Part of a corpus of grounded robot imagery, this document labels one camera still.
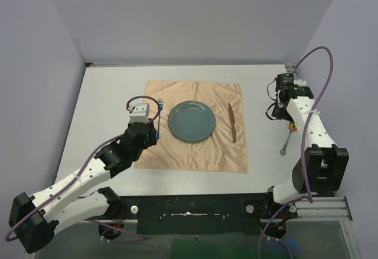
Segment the blue fork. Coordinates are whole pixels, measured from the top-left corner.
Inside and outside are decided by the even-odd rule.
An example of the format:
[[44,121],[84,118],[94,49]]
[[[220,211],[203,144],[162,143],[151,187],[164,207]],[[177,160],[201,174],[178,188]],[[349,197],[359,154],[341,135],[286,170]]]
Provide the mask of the blue fork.
[[158,103],[159,103],[159,115],[158,115],[158,127],[157,127],[157,140],[159,140],[159,137],[160,137],[161,112],[164,108],[163,99],[158,99]]

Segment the iridescent gold spoon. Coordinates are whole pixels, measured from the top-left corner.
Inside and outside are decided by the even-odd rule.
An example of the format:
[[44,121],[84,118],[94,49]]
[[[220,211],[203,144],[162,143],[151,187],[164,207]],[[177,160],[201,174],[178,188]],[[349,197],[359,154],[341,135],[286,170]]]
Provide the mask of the iridescent gold spoon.
[[280,150],[280,155],[282,155],[282,156],[284,156],[286,154],[286,149],[287,149],[287,146],[288,146],[288,143],[289,143],[289,140],[291,138],[292,133],[297,130],[296,125],[293,122],[289,123],[288,128],[289,128],[288,137],[287,137],[284,145],[282,146],[282,148]]

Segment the teal round plate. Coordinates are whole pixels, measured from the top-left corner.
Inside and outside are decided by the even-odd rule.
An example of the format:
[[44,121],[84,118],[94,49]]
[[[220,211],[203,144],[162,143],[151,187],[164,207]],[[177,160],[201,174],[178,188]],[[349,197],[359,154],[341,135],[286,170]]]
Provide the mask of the teal round plate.
[[172,108],[168,129],[180,141],[200,143],[213,133],[216,117],[212,109],[199,101],[184,101]]

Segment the copper table knife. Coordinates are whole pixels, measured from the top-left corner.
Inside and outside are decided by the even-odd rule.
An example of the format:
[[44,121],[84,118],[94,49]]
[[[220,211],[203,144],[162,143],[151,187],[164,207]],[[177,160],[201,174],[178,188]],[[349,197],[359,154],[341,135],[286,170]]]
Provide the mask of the copper table knife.
[[231,132],[232,132],[232,140],[235,143],[237,140],[237,132],[236,132],[236,127],[235,127],[235,118],[234,118],[234,113],[233,113],[233,108],[231,104],[228,103],[228,112],[229,112],[229,118],[230,118],[230,127],[231,127]]

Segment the peach satin cloth napkin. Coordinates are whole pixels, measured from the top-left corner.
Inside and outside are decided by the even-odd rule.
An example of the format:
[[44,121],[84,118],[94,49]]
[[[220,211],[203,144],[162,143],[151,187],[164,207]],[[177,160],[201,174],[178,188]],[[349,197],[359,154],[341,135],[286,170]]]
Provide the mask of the peach satin cloth napkin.
[[[247,147],[242,93],[237,83],[187,80],[149,80],[146,96],[161,98],[160,137],[156,146],[145,150],[134,164],[137,169],[168,169],[247,173]],[[168,114],[184,101],[199,101],[215,114],[216,127],[206,140],[187,143],[168,129]],[[232,140],[228,103],[233,108],[237,140]]]

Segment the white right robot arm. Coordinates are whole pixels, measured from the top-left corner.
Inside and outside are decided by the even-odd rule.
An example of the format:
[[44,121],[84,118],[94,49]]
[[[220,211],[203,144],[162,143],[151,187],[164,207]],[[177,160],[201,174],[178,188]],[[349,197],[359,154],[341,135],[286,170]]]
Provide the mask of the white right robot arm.
[[275,83],[276,98],[270,119],[295,125],[301,135],[301,156],[289,180],[274,186],[273,196],[263,202],[264,212],[271,217],[284,210],[284,203],[302,194],[338,191],[349,161],[347,149],[339,147],[325,129],[306,83],[295,80],[292,73],[277,75]]

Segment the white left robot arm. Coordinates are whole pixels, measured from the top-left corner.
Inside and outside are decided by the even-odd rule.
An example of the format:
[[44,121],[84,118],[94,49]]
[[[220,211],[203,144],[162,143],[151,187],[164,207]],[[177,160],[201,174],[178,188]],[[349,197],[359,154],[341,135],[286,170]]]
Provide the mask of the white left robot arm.
[[123,134],[99,145],[74,173],[32,196],[16,196],[6,241],[18,240],[29,254],[45,247],[62,224],[56,219],[58,213],[91,188],[130,168],[145,149],[157,144],[156,134],[151,119],[130,122]]

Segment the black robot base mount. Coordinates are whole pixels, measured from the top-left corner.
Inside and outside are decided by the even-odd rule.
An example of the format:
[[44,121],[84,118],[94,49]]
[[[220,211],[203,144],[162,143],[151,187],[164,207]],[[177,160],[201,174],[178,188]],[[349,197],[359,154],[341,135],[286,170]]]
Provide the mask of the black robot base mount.
[[264,220],[296,219],[268,193],[176,196],[122,196],[96,220],[135,220],[140,235],[258,235]]

